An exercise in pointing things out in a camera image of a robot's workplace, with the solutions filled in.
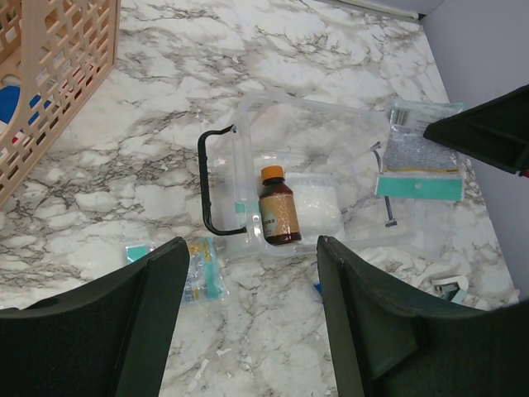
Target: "clear plastic box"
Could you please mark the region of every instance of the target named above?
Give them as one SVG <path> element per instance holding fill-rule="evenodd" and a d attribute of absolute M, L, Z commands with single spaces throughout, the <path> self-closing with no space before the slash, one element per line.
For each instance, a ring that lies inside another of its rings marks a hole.
<path fill-rule="evenodd" d="M 374 193 L 379 168 L 369 148 L 387 138 L 383 112 L 252 93 L 241 100 L 232 122 L 224 130 L 205 132 L 198 145 L 204 223 L 226 236 L 227 258 L 313 253 L 322 234 L 351 249 L 413 239 L 410 201 L 391 203 L 390 222 L 384 197 Z M 260 170 L 267 165 L 285 170 L 301 242 L 272 246 L 264 239 L 259 194 Z"/>

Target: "beige plastic basket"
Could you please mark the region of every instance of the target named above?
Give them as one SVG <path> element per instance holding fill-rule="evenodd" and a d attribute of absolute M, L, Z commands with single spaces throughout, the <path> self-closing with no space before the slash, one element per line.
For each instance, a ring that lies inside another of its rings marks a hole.
<path fill-rule="evenodd" d="M 0 0 L 0 89 L 20 85 L 0 131 L 0 207 L 112 69 L 119 10 L 120 0 Z"/>

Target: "black handle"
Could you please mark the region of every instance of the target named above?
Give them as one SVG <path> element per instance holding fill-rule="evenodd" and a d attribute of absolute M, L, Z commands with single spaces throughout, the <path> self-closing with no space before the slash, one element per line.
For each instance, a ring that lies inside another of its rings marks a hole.
<path fill-rule="evenodd" d="M 229 126 L 220 131 L 207 131 L 198 138 L 198 170 L 200 172 L 200 193 L 202 194 L 202 218 L 207 229 L 218 236 L 232 236 L 246 233 L 246 227 L 233 230 L 218 230 L 212 223 L 212 202 L 209 198 L 209 178 L 207 175 L 206 139 L 211 135 L 224 135 L 231 131 Z"/>

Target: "orange bottle cap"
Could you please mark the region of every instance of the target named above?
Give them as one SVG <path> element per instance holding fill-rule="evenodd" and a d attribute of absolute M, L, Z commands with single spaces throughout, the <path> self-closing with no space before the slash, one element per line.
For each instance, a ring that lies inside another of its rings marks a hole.
<path fill-rule="evenodd" d="M 271 178 L 284 178 L 284 171 L 281 165 L 271 165 L 261 170 L 261 180 Z"/>

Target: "plastic storage container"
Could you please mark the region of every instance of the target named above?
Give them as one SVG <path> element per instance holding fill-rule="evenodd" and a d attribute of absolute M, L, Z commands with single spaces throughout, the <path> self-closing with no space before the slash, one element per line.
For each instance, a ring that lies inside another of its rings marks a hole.
<path fill-rule="evenodd" d="M 120 0 L 0 2 L 0 89 L 19 90 L 0 127 L 0 206 L 112 69 L 119 10 Z"/>
<path fill-rule="evenodd" d="M 228 258 L 313 253 L 322 234 L 353 249 L 406 244 L 415 233 L 409 200 L 391 203 L 396 222 L 390 222 L 384 198 L 374 194 L 379 168 L 369 148 L 388 131 L 383 112 L 246 95 L 233 126 L 205 132 L 198 142 L 205 225 L 226 236 Z M 300 242 L 272 246 L 264 239 L 258 202 L 267 165 L 285 169 Z"/>

